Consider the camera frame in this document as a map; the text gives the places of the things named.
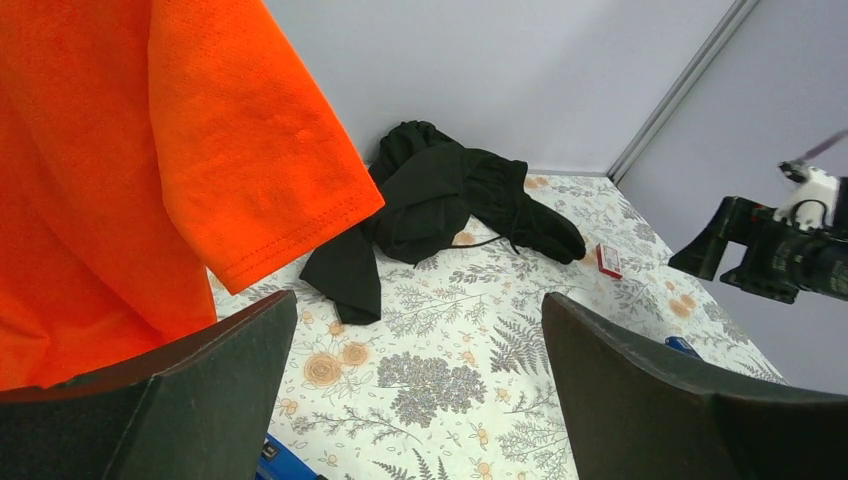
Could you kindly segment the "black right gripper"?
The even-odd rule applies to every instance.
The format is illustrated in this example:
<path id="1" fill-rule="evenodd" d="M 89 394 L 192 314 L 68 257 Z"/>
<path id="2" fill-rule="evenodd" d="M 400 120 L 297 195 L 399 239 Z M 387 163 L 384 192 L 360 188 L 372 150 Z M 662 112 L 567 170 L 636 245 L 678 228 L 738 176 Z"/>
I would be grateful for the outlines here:
<path id="1" fill-rule="evenodd" d="M 745 252 L 720 281 L 769 300 L 795 302 L 801 291 L 847 299 L 847 229 L 839 224 L 803 230 L 776 220 L 768 208 L 738 196 L 721 201 L 704 229 L 668 266 L 712 281 L 729 243 Z"/>

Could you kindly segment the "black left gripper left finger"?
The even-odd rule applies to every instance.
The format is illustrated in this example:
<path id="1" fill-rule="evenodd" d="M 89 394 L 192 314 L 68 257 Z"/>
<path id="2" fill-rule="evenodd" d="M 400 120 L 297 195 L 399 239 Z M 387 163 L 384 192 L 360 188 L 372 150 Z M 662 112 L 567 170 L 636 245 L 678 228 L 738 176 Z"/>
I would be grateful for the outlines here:
<path id="1" fill-rule="evenodd" d="M 192 335 L 1 395 L 5 479 L 250 479 L 297 328 L 278 291 Z"/>

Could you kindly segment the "blue stapler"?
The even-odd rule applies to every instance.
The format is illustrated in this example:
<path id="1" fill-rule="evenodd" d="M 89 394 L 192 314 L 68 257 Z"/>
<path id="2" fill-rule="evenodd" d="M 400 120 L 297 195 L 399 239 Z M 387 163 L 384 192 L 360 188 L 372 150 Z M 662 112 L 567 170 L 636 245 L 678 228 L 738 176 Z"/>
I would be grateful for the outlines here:
<path id="1" fill-rule="evenodd" d="M 255 480 L 326 480 L 313 471 L 271 434 L 260 452 Z"/>
<path id="2" fill-rule="evenodd" d="M 672 348 L 684 355 L 689 357 L 702 360 L 702 357 L 695 351 L 695 349 L 682 337 L 679 336 L 669 336 L 664 340 L 664 344 L 669 348 Z"/>

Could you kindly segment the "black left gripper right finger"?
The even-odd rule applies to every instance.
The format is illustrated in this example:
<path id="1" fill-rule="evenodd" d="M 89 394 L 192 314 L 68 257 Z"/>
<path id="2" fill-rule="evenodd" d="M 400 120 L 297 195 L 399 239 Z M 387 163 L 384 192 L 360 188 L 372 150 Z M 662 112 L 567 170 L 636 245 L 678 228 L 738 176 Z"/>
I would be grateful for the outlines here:
<path id="1" fill-rule="evenodd" d="M 542 330 L 583 479 L 843 479 L 847 399 L 720 368 L 559 293 Z"/>

